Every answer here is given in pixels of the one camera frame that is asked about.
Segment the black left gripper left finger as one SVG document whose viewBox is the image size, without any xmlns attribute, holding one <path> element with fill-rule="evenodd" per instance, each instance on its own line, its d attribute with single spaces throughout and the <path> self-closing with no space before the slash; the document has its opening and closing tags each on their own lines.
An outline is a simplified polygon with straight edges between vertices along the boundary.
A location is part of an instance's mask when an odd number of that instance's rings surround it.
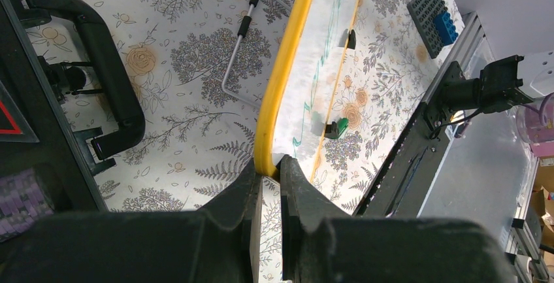
<svg viewBox="0 0 554 283">
<path fill-rule="evenodd" d="M 194 211 L 68 212 L 35 224 L 2 282 L 256 282 L 261 177 L 249 162 Z"/>
</svg>

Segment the yellow framed whiteboard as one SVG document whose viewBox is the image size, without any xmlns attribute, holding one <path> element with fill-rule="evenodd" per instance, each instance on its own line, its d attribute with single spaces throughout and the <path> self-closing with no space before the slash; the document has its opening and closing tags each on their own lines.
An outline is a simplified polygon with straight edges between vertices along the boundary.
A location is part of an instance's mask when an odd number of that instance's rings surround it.
<svg viewBox="0 0 554 283">
<path fill-rule="evenodd" d="M 255 170 L 278 178 L 284 157 L 312 177 L 359 0 L 295 0 L 259 110 Z"/>
</svg>

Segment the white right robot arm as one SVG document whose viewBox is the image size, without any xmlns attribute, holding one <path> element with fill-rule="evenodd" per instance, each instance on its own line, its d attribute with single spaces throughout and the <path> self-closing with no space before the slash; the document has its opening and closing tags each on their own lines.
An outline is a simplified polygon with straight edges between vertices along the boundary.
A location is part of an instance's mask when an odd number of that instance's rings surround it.
<svg viewBox="0 0 554 283">
<path fill-rule="evenodd" d="M 553 53 L 512 55 L 485 65 L 474 78 L 465 78 L 453 62 L 438 88 L 436 104 L 448 113 L 503 112 L 531 105 L 553 93 Z"/>
</svg>

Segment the green marker cap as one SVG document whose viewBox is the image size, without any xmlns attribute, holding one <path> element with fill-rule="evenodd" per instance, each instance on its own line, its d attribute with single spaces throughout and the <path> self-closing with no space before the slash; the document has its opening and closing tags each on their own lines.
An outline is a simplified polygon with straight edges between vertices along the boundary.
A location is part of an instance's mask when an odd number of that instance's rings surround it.
<svg viewBox="0 0 554 283">
<path fill-rule="evenodd" d="M 336 134 L 337 137 L 340 138 L 342 134 L 347 130 L 349 126 L 349 119 L 348 118 L 341 118 L 336 123 Z"/>
</svg>

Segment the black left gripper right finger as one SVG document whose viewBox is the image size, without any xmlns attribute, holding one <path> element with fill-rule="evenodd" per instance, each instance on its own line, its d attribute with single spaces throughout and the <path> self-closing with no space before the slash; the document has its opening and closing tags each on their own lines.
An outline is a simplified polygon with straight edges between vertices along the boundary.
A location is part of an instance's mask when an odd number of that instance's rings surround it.
<svg viewBox="0 0 554 283">
<path fill-rule="evenodd" d="M 282 278 L 292 282 L 514 282 L 484 228 L 452 218 L 356 218 L 279 165 Z"/>
</svg>

